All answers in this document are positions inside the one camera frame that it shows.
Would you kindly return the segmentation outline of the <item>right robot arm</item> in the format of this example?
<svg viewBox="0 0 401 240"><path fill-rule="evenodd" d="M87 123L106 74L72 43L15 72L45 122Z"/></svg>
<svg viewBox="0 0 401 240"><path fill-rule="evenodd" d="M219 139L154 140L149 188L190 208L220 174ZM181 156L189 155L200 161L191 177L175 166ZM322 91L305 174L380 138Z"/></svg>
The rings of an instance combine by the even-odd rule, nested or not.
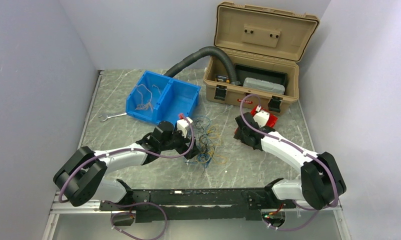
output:
<svg viewBox="0 0 401 240"><path fill-rule="evenodd" d="M278 157L300 173L298 180L278 178L269 183L264 193L267 206L275 208L285 200L305 201L314 210L338 205L347 187L331 153L307 150L272 127L259 126L249 112L237 116L235 121L235 139Z"/></svg>

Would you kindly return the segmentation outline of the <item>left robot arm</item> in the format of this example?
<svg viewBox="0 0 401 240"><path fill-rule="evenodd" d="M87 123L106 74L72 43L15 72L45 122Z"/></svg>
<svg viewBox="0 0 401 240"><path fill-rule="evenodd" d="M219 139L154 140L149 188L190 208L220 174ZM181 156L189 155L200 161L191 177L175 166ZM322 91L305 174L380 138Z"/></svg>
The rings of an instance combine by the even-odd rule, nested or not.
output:
<svg viewBox="0 0 401 240"><path fill-rule="evenodd" d="M189 117L175 124L161 121L152 132L125 147L92 150L82 146L53 177L59 188L58 201L79 207L90 200L99 200L126 210L134 202L134 191L121 179L106 179L107 174L145 166L159 158L190 160L198 153L193 120Z"/></svg>

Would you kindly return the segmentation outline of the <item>red storage bin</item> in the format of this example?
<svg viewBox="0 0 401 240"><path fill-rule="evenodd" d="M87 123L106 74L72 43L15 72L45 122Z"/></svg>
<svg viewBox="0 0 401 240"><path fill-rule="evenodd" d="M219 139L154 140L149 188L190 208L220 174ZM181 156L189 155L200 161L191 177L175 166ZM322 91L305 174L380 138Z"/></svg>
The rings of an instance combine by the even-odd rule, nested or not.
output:
<svg viewBox="0 0 401 240"><path fill-rule="evenodd" d="M264 110L266 110L267 112L270 113L270 117L269 120L267 122L267 125L264 127L259 127L258 124L254 121L253 116L255 114L255 108L258 105L256 105L251 111L249 112L243 112L240 114L240 116L242 116L243 121L247 124L247 126L249 128L251 128L252 130L256 131L258 133L258 131L262 131L262 132L266 132L268 131L268 133L270 131L274 131L274 126L277 123L278 118L276 116L274 116L272 113L270 113L268 110L266 110L264 107L262 107Z"/></svg>

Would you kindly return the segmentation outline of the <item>grey plastic organiser box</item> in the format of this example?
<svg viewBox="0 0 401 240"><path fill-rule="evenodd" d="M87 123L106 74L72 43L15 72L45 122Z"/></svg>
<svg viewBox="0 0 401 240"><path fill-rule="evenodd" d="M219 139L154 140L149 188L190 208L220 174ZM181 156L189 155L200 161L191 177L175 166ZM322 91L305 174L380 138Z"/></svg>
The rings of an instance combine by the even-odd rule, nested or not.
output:
<svg viewBox="0 0 401 240"><path fill-rule="evenodd" d="M286 88L282 84L260 80L252 77L245 78L243 87L283 95Z"/></svg>

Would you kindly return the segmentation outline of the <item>blue double storage bin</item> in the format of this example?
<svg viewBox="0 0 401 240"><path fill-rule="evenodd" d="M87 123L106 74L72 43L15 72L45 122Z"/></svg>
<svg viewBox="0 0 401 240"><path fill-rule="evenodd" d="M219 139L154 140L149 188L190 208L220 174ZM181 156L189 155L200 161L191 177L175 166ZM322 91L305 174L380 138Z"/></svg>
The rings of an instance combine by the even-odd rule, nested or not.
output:
<svg viewBox="0 0 401 240"><path fill-rule="evenodd" d="M200 92L199 85L146 70L126 98L125 112L154 125L175 124L181 113L193 116Z"/></svg>

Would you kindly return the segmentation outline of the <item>yellow black device in case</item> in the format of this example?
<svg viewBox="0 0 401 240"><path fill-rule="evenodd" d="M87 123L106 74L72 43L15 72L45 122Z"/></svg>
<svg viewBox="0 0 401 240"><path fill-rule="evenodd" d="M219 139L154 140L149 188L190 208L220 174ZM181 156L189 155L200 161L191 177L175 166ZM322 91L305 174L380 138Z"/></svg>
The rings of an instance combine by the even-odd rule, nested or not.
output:
<svg viewBox="0 0 401 240"><path fill-rule="evenodd" d="M220 83L230 83L230 79L225 75L217 75L215 80Z"/></svg>

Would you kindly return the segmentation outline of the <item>black tray in case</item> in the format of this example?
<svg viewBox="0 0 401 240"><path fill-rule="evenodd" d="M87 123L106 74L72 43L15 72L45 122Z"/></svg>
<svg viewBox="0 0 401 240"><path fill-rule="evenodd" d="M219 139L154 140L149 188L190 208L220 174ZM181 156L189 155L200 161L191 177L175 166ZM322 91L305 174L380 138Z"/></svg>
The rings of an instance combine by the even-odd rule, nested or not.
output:
<svg viewBox="0 0 401 240"><path fill-rule="evenodd" d="M252 67L243 64L234 65L239 82L243 85L247 78L258 79L266 82L288 86L288 74L285 72Z"/></svg>

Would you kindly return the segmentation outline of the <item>silver wrench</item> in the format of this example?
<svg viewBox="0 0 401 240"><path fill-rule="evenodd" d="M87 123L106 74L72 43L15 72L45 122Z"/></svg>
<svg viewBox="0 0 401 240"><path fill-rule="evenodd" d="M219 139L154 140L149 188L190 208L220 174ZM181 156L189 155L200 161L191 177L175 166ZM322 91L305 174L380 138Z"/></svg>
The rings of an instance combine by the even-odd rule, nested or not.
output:
<svg viewBox="0 0 401 240"><path fill-rule="evenodd" d="M105 122L111 118L116 118L116 117L121 117L121 116L126 116L126 112L121 112L121 113L102 113L98 116L100 122Z"/></svg>

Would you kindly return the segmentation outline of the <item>tan tool case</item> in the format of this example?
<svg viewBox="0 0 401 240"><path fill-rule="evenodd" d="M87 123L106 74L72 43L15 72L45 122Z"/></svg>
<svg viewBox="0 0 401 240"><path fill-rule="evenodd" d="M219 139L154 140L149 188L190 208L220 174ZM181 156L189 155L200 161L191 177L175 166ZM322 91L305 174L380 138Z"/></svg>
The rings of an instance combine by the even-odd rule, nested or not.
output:
<svg viewBox="0 0 401 240"><path fill-rule="evenodd" d="M299 66L307 46L320 24L313 14L298 14L255 5L224 1L217 7L214 45L223 50L233 66L246 66L287 73L284 94L243 87L243 84L217 82L226 76L224 65L211 57L203 81L206 99L211 102L247 108L261 105L282 115L299 99Z"/></svg>

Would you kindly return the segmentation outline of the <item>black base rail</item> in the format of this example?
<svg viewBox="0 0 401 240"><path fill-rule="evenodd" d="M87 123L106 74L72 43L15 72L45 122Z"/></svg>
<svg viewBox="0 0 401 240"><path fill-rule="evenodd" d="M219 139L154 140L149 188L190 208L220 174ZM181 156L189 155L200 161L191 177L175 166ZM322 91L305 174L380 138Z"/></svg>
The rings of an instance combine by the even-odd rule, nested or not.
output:
<svg viewBox="0 0 401 240"><path fill-rule="evenodd" d="M133 189L113 205L106 200L100 211L131 210L136 223L167 218L176 220L245 219L260 221L260 213L294 209L291 200L279 200L269 188Z"/></svg>

